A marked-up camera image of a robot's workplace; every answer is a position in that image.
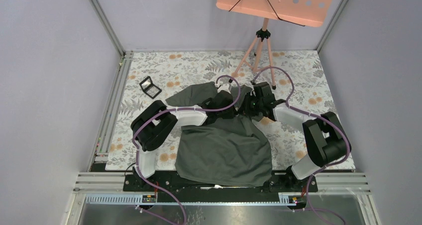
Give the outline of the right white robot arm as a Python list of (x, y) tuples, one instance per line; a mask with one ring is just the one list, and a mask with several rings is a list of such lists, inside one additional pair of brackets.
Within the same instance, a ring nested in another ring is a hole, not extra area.
[(285, 178), (288, 189), (298, 191), (305, 185), (305, 178), (320, 172), (338, 159), (346, 159), (351, 146), (337, 115), (306, 112), (276, 99), (266, 82), (254, 85), (247, 93), (238, 111), (246, 116), (262, 115), (301, 131), (307, 145), (307, 154), (288, 168)]

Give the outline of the dark green t-shirt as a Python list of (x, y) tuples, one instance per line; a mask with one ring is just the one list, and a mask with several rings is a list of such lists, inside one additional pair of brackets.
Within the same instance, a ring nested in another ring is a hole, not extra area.
[[(252, 89), (231, 88), (235, 109)], [(170, 106), (195, 106), (217, 95), (213, 82), (188, 86), (166, 99)], [(232, 119), (217, 119), (201, 126), (183, 126), (175, 168), (185, 179), (225, 186), (259, 186), (271, 177), (271, 145), (254, 120), (237, 114)]]

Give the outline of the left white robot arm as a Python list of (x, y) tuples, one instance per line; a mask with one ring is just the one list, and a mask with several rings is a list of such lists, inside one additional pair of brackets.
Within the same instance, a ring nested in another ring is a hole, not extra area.
[(235, 116), (235, 99), (228, 91), (220, 91), (213, 98), (191, 107), (166, 106), (154, 101), (131, 124), (132, 143), (136, 147), (135, 184), (144, 191), (154, 186), (156, 150), (165, 142), (173, 128), (201, 126), (214, 123), (217, 118)]

